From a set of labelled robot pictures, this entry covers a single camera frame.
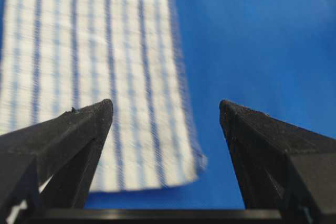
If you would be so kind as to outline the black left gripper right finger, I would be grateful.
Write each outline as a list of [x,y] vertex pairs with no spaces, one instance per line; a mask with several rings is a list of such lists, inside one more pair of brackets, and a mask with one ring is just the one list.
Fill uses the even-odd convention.
[[223,100],[219,121],[247,209],[335,223],[335,139]]

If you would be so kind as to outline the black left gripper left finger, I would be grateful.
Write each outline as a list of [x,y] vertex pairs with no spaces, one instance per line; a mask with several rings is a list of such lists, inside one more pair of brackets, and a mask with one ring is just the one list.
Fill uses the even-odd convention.
[[1,223],[85,206],[113,121],[110,99],[1,136]]

